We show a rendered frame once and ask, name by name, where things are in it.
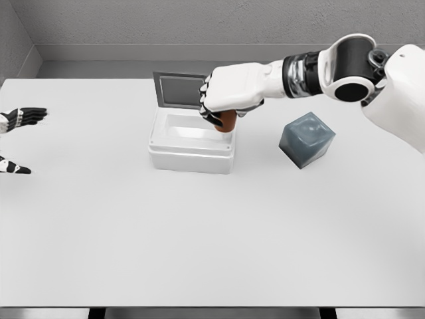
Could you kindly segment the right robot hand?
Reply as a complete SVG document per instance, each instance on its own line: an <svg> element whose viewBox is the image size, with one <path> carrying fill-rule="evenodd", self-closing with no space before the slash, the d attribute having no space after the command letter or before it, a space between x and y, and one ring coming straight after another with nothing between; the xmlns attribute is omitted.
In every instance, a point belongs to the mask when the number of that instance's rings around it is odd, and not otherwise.
<svg viewBox="0 0 425 319"><path fill-rule="evenodd" d="M237 117L263 105L271 64L257 62L220 66L200 87L200 115L213 126L222 126L217 112L235 110Z"/></svg>

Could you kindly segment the grey-blue cube block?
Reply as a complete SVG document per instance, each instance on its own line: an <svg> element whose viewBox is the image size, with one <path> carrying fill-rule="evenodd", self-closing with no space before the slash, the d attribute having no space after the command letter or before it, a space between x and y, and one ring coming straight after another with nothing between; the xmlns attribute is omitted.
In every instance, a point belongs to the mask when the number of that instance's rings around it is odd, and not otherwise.
<svg viewBox="0 0 425 319"><path fill-rule="evenodd" d="M285 125L279 148L299 168L313 163L328 150L336 133L313 112Z"/></svg>

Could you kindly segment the white open-lid box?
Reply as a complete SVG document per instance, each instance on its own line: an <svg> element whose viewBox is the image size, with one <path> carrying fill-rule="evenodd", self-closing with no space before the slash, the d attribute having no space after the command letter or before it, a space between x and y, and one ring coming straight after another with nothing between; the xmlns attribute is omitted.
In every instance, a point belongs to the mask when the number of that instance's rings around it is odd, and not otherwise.
<svg viewBox="0 0 425 319"><path fill-rule="evenodd" d="M157 109L148 150L156 169L230 174L236 131L220 132L199 114L205 74L153 72Z"/></svg>

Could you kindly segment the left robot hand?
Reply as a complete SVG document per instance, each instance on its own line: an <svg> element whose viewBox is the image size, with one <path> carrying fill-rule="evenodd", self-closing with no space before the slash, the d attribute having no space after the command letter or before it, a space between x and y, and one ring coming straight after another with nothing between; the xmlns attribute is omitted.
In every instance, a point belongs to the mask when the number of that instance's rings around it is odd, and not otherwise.
<svg viewBox="0 0 425 319"><path fill-rule="evenodd" d="M6 134L23 126L34 126L42 121L48 114L46 108L16 108L0 112L0 134ZM0 173L14 173L30 175L32 171L24 166L4 158L0 155Z"/></svg>

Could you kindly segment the brown cylindrical cup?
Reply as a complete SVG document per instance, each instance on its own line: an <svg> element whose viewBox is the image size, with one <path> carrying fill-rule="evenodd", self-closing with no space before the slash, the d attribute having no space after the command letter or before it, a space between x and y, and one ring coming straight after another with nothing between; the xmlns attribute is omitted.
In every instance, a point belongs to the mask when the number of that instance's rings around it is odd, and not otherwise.
<svg viewBox="0 0 425 319"><path fill-rule="evenodd" d="M233 131L236 119L237 119L237 113L235 110L227 110L224 112L217 112L215 113L215 116L221 121L222 126L215 125L215 129L222 133L229 133Z"/></svg>

